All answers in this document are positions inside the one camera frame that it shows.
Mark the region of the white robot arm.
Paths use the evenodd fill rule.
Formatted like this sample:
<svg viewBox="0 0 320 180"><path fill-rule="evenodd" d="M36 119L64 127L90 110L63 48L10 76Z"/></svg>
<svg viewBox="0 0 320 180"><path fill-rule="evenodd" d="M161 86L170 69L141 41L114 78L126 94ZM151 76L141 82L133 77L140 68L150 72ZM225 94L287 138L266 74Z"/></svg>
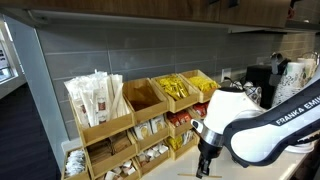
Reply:
<svg viewBox="0 0 320 180"><path fill-rule="evenodd" d="M320 72L292 97L270 109L254 103L243 90L214 91L203 120L191 125L199 133L196 177L210 172L211 160L226 148L244 168L272 164L289 146L319 138Z"/></svg>

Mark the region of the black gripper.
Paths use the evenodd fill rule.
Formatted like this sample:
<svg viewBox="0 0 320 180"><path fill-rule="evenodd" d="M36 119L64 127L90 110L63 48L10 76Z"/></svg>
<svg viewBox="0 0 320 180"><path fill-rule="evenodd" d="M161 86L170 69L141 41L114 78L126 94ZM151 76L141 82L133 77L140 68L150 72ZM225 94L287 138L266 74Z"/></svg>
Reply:
<svg viewBox="0 0 320 180"><path fill-rule="evenodd" d="M204 140L200 140L198 149L200 151L200 156L196 177L202 179L203 177L207 177L209 175L209 166L211 160L220 155L222 148L212 146Z"/></svg>

